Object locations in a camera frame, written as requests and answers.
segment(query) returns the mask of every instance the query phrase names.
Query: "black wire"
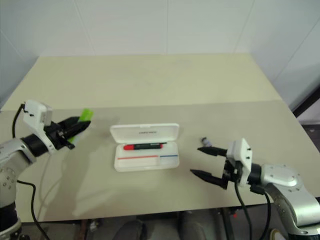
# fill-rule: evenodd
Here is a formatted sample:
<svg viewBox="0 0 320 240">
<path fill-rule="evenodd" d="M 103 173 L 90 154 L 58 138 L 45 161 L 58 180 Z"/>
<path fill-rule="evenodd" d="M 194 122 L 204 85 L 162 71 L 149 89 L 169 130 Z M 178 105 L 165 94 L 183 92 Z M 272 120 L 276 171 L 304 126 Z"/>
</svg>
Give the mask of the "black wire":
<svg viewBox="0 0 320 240">
<path fill-rule="evenodd" d="M 33 188 L 32 190 L 32 197 L 31 197 L 31 215 L 32 215 L 32 219 L 34 221 L 34 224 L 37 226 L 37 228 L 40 230 L 40 232 L 42 233 L 42 235 L 44 236 L 45 239 L 50 240 L 50 238 L 48 237 L 47 233 L 45 232 L 45 230 L 40 226 L 39 222 L 36 219 L 36 215 L 35 215 L 35 209 L 34 209 L 34 201 L 35 201 L 35 195 L 36 195 L 36 186 L 30 182 L 26 182 L 26 181 L 20 181 L 17 180 L 17 183 L 20 184 L 24 184 L 24 185 L 28 185 L 31 186 Z"/>
<path fill-rule="evenodd" d="M 19 114 L 21 112 L 22 109 L 25 109 L 25 105 L 21 104 L 19 109 L 17 110 L 14 118 L 13 118 L 13 122 L 12 122 L 12 138 L 16 137 L 16 122 L 17 119 L 19 117 Z M 40 232 L 42 233 L 42 235 L 44 236 L 45 239 L 50 240 L 50 238 L 48 237 L 47 233 L 45 232 L 45 230 L 40 226 L 39 222 L 36 219 L 36 215 L 35 215 L 35 209 L 34 209 L 34 202 L 35 202 L 35 195 L 36 195 L 36 186 L 33 183 L 30 182 L 26 182 L 26 181 L 20 181 L 17 180 L 16 181 L 19 184 L 24 184 L 24 185 L 28 185 L 32 187 L 32 197 L 31 197 L 31 215 L 32 215 L 32 219 L 34 221 L 34 224 L 37 226 L 37 228 L 40 230 Z"/>
<path fill-rule="evenodd" d="M 266 234 L 268 232 L 269 229 L 269 225 L 270 225 L 270 219 L 271 219 L 271 203 L 270 203 L 270 198 L 268 196 L 268 194 L 265 192 L 264 196 L 266 198 L 266 202 L 267 202 L 267 207 L 268 207 L 268 213 L 267 213 L 267 217 L 266 217 L 266 223 L 265 223 L 265 227 L 263 230 L 263 233 L 261 235 L 261 237 L 259 238 L 259 240 L 263 240 L 266 237 Z"/>
<path fill-rule="evenodd" d="M 241 204 L 241 207 L 243 208 L 245 218 L 246 218 L 246 220 L 247 220 L 247 222 L 249 224 L 249 239 L 252 240 L 252 223 L 251 223 L 251 219 L 250 219 L 247 207 L 246 207 L 244 201 L 242 200 L 242 198 L 240 196 L 239 189 L 238 189 L 238 181 L 234 182 L 234 190 L 235 190 L 235 194 L 238 197 L 238 200 L 239 200 L 239 202 Z"/>
<path fill-rule="evenodd" d="M 19 117 L 19 114 L 21 112 L 22 109 L 25 108 L 25 105 L 24 104 L 21 104 L 18 108 L 18 111 L 16 111 L 16 114 L 13 118 L 13 122 L 12 122 L 12 138 L 14 139 L 16 137 L 16 122 L 17 122 L 17 119 Z"/>
</svg>

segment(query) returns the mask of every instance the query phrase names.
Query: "red pen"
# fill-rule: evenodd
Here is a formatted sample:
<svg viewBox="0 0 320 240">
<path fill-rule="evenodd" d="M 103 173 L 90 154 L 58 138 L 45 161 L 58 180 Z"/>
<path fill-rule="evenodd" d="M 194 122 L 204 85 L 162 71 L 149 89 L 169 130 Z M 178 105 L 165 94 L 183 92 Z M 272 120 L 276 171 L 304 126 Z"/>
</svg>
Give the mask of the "red pen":
<svg viewBox="0 0 320 240">
<path fill-rule="evenodd" d="M 124 150 L 140 150 L 140 149 L 162 149 L 162 143 L 142 143 L 142 144 L 129 144 L 123 147 Z"/>
</svg>

